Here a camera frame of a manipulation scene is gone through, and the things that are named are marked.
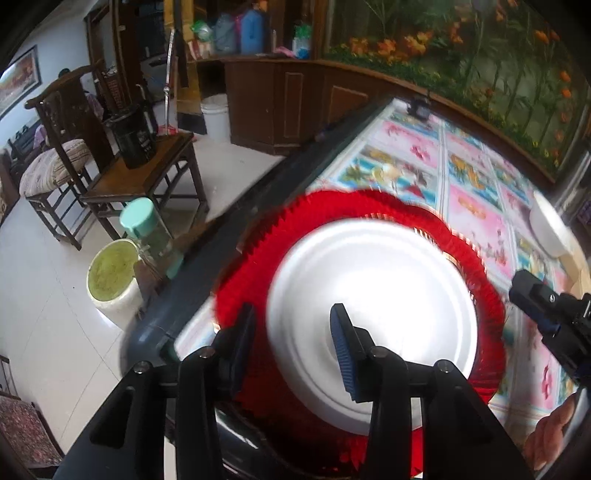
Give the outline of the mint lid glass bottle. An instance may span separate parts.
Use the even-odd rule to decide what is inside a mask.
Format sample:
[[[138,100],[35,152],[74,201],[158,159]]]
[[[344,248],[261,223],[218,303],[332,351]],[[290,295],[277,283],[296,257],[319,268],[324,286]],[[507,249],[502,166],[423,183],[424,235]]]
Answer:
[[[173,279],[184,256],[173,245],[173,238],[154,203],[146,197],[129,202],[119,216],[119,223],[136,244],[142,259],[159,275]]]

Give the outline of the white plastic bucket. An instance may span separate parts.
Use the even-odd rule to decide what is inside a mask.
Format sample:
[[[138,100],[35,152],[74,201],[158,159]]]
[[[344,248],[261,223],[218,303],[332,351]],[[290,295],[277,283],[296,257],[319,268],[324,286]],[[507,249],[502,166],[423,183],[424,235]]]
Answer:
[[[206,134],[213,141],[230,142],[230,124],[228,95],[216,94],[201,101],[201,112],[204,115]]]

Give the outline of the white bucket green contents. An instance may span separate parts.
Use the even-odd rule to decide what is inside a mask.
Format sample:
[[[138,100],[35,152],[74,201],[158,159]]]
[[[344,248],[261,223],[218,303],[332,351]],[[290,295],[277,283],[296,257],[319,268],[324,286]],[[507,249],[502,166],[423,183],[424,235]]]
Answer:
[[[86,275],[86,291],[95,308],[121,330],[126,330],[143,300],[134,273],[140,260],[128,239],[112,241],[93,258]]]

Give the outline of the colourful floral tablecloth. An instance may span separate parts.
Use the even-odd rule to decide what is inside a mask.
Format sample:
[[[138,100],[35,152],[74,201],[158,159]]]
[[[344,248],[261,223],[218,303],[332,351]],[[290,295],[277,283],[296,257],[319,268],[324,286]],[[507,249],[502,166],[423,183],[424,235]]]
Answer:
[[[493,285],[507,292],[526,269],[559,292],[581,297],[590,268],[573,234],[553,257],[536,223],[541,195],[506,158],[439,117],[421,124],[396,101],[311,183],[311,191],[372,190],[424,208],[479,252]],[[548,467],[567,443],[576,412],[575,383],[551,358],[534,322],[506,308],[507,367],[493,412],[536,467]]]

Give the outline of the dark wooden cushioned chair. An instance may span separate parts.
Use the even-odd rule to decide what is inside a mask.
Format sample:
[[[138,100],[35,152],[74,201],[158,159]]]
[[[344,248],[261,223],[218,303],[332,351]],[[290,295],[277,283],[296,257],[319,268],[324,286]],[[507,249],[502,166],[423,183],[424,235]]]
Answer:
[[[96,70],[86,65],[68,71],[25,103],[38,114],[49,145],[25,169],[19,194],[56,240],[76,250],[81,249],[80,231],[99,213],[82,201],[91,183],[87,165],[93,162],[103,171],[114,159],[103,122],[81,82]]]

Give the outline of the framed wall picture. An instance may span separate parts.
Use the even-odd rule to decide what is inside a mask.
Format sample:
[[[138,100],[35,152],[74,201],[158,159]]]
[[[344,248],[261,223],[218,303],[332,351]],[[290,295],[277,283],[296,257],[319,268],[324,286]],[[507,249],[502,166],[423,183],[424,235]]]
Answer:
[[[7,115],[20,101],[42,83],[37,46],[20,55],[2,74],[0,115]]]

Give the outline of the red scalloped charger plate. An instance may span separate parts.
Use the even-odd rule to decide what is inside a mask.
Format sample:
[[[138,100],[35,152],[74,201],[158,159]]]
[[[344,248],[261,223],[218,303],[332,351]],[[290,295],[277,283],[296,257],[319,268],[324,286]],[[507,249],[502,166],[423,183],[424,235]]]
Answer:
[[[271,440],[294,437],[325,446],[339,461],[358,469],[366,457],[367,437],[329,425],[297,399],[280,374],[266,334],[266,301],[281,261],[305,235],[349,219],[384,220],[408,227],[422,239],[432,241],[459,268],[474,297],[478,323],[476,363],[467,378],[485,403],[491,401],[505,373],[501,339],[505,308],[487,278],[481,256],[470,243],[438,215],[387,193],[365,189],[304,194],[267,215],[245,236],[242,253],[221,275],[214,290],[214,314],[221,327],[235,325],[243,304],[252,305],[256,313],[253,351],[235,403]]]

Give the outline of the white foam bowl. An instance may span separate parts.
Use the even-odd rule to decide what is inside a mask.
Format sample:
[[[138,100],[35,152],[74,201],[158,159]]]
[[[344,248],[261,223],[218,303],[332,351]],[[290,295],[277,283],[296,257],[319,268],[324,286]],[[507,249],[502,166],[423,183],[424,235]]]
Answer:
[[[550,257],[559,258],[569,252],[569,229],[539,191],[533,193],[529,221],[537,242]]]

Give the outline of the dark wooden cabinet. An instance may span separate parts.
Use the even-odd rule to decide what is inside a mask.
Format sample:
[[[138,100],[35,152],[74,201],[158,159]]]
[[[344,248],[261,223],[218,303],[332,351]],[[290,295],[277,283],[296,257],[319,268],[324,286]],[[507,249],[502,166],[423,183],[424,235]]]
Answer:
[[[406,81],[327,60],[226,57],[197,63],[205,97],[228,98],[230,142],[284,155],[377,98],[409,99]]]

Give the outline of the black canister on side table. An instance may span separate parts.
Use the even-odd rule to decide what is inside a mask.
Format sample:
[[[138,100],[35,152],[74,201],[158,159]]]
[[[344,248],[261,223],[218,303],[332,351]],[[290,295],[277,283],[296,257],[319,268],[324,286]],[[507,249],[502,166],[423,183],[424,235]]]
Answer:
[[[158,124],[149,103],[143,101],[113,114],[106,126],[113,133],[128,169],[137,169],[154,157]]]

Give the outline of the small black jar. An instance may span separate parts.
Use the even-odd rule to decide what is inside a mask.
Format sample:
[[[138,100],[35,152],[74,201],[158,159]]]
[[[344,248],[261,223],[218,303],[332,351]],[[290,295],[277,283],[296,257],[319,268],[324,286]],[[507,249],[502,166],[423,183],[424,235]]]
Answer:
[[[416,96],[407,109],[407,113],[416,119],[427,122],[431,116],[431,101],[427,97]]]

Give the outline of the dark wooden side table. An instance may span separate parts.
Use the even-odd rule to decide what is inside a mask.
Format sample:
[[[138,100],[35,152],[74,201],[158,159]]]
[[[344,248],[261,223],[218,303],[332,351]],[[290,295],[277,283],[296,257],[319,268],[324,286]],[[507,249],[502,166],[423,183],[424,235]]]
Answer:
[[[110,239],[120,238],[110,222],[120,212],[112,205],[127,204],[140,197],[152,200],[158,210],[171,200],[195,200],[197,210],[191,223],[204,223],[209,204],[193,143],[193,135],[187,132],[158,136],[155,156],[146,164],[129,169],[122,156],[116,155],[111,164],[90,183],[81,200],[96,216]],[[186,172],[191,176],[195,192],[176,194],[174,190]]]

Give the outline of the blue detergent jug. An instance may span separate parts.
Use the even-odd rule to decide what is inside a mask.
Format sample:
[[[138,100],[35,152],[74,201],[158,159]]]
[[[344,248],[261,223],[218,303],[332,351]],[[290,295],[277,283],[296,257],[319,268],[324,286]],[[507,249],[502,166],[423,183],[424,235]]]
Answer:
[[[264,49],[264,18],[259,10],[250,9],[239,21],[240,53],[256,55]]]

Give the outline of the white foam plate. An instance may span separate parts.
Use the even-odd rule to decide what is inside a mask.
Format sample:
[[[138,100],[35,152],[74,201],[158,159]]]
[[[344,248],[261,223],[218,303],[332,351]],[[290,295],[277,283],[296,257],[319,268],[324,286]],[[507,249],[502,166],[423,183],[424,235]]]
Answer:
[[[372,412],[342,382],[329,329],[335,304],[407,362],[447,359],[464,376],[476,371],[477,313],[458,261],[394,222],[329,223],[288,249],[266,299],[276,365],[297,399],[329,425],[365,435]]]

